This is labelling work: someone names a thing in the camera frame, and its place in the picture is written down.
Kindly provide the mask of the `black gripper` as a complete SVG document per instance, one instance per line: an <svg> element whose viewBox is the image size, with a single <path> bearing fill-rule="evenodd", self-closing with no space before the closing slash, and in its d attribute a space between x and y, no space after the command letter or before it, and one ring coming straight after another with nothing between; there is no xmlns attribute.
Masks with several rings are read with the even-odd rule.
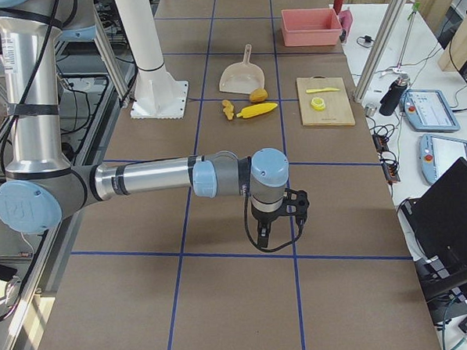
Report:
<svg viewBox="0 0 467 350"><path fill-rule="evenodd" d="M286 188L282 198L274 203L263 203L256 197L251 197L250 203L251 214L258 222L258 247L268 246L268 225L282 216L292 216L295 217L296 223L305 223L310 206L306 191L289 188Z"/></svg>

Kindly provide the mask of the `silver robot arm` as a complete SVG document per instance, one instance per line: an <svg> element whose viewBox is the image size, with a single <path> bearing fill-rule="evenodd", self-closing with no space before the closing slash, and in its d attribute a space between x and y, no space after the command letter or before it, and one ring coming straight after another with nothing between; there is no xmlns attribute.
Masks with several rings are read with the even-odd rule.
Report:
<svg viewBox="0 0 467 350"><path fill-rule="evenodd" d="M299 228L309 202L291 190L289 162L280 150L251 157L216 154L107 167L73 166L61 150L55 41L91 40L94 0L0 0L0 35L13 159L0 187L0 219L20 233L38 234L88 206L115 196L192 187L199 197L241 195L244 215L257 220L251 244L270 251L271 225L291 216Z"/></svg>

